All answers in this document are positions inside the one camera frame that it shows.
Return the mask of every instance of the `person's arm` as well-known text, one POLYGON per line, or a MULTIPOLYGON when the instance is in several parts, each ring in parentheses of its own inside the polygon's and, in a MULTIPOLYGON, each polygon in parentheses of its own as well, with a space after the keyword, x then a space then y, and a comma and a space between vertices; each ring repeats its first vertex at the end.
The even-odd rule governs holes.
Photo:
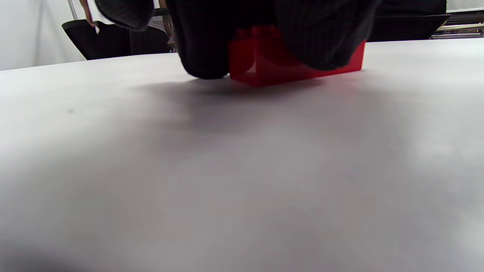
POLYGON ((158 3, 160 3, 160 8, 166 8, 166 1, 165 0, 158 0, 158 3))
POLYGON ((84 8, 84 13, 86 14, 86 21, 92 26, 95 27, 96 25, 92 21, 91 10, 89 9, 88 0, 79 0, 81 2, 82 8, 84 8))

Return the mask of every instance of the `person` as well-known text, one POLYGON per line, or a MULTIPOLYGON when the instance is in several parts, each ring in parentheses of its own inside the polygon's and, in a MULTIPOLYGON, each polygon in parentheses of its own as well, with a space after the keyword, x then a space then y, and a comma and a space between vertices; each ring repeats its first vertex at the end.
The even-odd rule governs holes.
POLYGON ((439 15, 447 13, 447 0, 383 0, 377 16, 439 15))
MULTIPOLYGON (((105 58, 139 54, 168 53, 172 50, 169 41, 174 35, 167 31, 168 20, 154 16, 144 31, 129 31, 118 27, 98 10, 95 0, 79 0, 87 22, 99 29, 100 47, 105 58)), ((165 0, 157 0, 161 8, 166 8, 165 0)))

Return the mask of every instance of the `mesh chair back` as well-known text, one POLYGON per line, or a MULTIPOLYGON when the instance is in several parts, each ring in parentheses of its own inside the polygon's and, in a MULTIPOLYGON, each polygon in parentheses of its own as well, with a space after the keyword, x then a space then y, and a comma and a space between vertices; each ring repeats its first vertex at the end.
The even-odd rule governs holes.
POLYGON ((161 18, 163 22, 163 29, 166 34, 168 35, 168 46, 171 48, 170 52, 176 52, 176 43, 175 43, 175 27, 173 26, 173 21, 171 20, 170 13, 168 9, 161 8, 155 9, 154 19, 161 18))

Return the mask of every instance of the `white wall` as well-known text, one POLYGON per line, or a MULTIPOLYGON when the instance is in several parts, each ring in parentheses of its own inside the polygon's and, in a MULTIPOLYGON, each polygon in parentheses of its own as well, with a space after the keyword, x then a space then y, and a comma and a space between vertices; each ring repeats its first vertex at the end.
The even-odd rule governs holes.
POLYGON ((459 10, 459 9, 484 9, 484 0, 447 0, 448 10, 459 10))
POLYGON ((0 0, 0 70, 85 60, 61 27, 70 20, 67 0, 0 0))

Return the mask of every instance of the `office chair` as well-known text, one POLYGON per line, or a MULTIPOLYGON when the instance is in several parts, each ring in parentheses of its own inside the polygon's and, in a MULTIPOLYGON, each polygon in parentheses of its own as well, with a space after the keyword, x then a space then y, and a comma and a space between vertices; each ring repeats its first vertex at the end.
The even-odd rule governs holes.
POLYGON ((62 24, 62 28, 87 60, 102 59, 104 57, 96 29, 91 27, 86 20, 69 21, 62 24))
POLYGON ((424 16, 377 16, 369 42, 427 40, 449 14, 424 16))
POLYGON ((175 52, 173 23, 168 9, 156 9, 146 29, 130 31, 133 55, 175 52))

